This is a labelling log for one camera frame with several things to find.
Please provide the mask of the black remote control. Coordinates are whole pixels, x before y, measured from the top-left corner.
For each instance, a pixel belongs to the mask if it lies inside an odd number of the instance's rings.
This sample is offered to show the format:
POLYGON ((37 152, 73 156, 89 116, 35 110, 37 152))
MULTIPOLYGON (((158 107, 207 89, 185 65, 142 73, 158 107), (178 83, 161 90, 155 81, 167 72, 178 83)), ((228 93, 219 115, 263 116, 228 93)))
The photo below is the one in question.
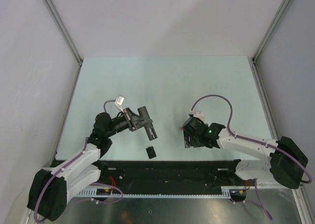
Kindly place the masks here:
POLYGON ((138 108, 139 116, 143 118, 142 127, 145 128, 148 139, 150 141, 157 139, 157 134, 153 126, 153 120, 151 119, 146 106, 138 108))

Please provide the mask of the black battery cover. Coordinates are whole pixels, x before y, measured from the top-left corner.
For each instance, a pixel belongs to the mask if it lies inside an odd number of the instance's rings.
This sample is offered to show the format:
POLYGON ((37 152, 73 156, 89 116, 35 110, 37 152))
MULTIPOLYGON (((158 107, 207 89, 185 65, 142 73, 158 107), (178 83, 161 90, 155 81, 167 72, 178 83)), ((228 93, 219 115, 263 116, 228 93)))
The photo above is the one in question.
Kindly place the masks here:
POLYGON ((147 155, 148 155, 149 159, 153 159, 153 158, 157 157, 155 149, 154 149, 153 146, 147 147, 146 148, 146 152, 147 152, 147 155))

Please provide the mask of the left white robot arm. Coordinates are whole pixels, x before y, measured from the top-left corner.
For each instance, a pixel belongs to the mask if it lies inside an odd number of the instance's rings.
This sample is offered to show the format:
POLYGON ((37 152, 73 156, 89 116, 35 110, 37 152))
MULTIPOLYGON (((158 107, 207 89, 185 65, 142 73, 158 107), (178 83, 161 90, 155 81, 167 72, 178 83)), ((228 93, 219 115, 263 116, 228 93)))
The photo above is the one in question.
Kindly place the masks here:
POLYGON ((134 113, 129 108, 123 109, 114 118, 107 112, 99 113, 84 146, 74 156, 53 168, 42 168, 34 176, 27 208, 33 211, 37 224, 46 220, 58 219, 70 200, 85 187, 108 181, 107 170, 94 163, 104 156, 112 145, 111 136, 126 129, 136 131, 144 128, 148 139, 157 138, 153 120, 145 106, 134 113))

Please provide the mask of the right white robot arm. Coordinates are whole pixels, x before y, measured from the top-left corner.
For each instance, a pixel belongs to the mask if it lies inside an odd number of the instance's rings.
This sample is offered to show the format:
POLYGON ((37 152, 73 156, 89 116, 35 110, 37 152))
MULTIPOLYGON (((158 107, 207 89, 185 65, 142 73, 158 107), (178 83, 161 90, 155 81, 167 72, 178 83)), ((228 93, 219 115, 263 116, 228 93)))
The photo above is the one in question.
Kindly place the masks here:
POLYGON ((297 189, 302 183, 308 159, 288 137, 279 140, 245 137, 218 123, 208 125, 197 117, 189 117, 182 130, 187 148, 231 149, 255 158, 242 160, 227 172, 227 180, 232 185, 244 180, 274 179, 286 188, 297 189))

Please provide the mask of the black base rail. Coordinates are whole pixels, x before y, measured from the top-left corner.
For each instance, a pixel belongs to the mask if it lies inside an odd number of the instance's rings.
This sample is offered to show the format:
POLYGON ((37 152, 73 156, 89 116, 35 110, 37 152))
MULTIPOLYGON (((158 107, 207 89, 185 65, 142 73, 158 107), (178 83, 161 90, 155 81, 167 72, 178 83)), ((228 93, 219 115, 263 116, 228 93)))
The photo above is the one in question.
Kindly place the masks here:
POLYGON ((123 194, 219 194, 222 187, 254 187, 235 174, 240 160, 119 161, 99 160, 99 185, 114 185, 123 194))

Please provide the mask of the left aluminium frame post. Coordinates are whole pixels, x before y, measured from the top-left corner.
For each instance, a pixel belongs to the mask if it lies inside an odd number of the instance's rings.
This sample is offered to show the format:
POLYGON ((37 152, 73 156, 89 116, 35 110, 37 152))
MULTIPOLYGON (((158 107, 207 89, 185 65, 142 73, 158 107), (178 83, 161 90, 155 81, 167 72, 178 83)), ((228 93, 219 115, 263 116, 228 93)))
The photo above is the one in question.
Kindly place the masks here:
POLYGON ((79 64, 79 66, 82 65, 83 59, 79 54, 79 51, 77 50, 74 41, 72 37, 70 36, 56 6, 54 5, 53 0, 43 0, 43 3, 45 4, 48 12, 50 13, 55 25, 57 26, 61 36, 63 37, 66 45, 68 46, 70 52, 72 53, 73 57, 79 64))

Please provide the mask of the aluminium frame post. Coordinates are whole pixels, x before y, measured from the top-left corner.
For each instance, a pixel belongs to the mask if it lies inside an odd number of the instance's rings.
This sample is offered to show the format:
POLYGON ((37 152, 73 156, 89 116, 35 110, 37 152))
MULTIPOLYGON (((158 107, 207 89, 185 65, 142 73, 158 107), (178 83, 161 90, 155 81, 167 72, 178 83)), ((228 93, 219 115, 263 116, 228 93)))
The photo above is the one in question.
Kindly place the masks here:
POLYGON ((279 8, 276 11, 276 14, 274 15, 270 25, 268 26, 268 29, 266 33, 264 34, 257 50, 255 51, 252 62, 255 64, 259 57, 261 56, 263 50, 268 45, 268 42, 270 41, 271 37, 273 36, 274 32, 276 31, 277 27, 281 23, 282 19, 284 18, 285 14, 287 13, 290 5, 292 4, 294 0, 282 0, 279 8))
POLYGON ((83 59, 79 54, 79 51, 77 50, 74 41, 72 37, 70 36, 56 6, 54 5, 53 0, 43 0, 43 3, 45 4, 48 12, 50 13, 55 25, 57 26, 61 36, 63 37, 66 45, 68 46, 70 52, 72 53, 73 57, 79 64, 79 66, 82 65, 83 59))

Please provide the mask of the right aluminium frame post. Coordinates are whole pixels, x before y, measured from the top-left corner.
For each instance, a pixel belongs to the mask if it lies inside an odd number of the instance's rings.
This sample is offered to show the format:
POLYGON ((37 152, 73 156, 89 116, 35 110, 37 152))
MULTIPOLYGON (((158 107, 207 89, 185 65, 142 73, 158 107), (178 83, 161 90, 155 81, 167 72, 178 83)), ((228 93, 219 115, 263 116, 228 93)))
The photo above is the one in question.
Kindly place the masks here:
POLYGON ((274 15, 270 25, 268 26, 268 29, 266 33, 264 34, 257 50, 255 51, 252 62, 255 64, 259 57, 261 56, 263 50, 268 45, 268 42, 270 41, 271 37, 273 36, 274 32, 276 31, 277 27, 281 23, 282 19, 284 18, 285 14, 287 13, 290 5, 292 4, 294 0, 282 0, 279 8, 276 11, 276 14, 274 15))

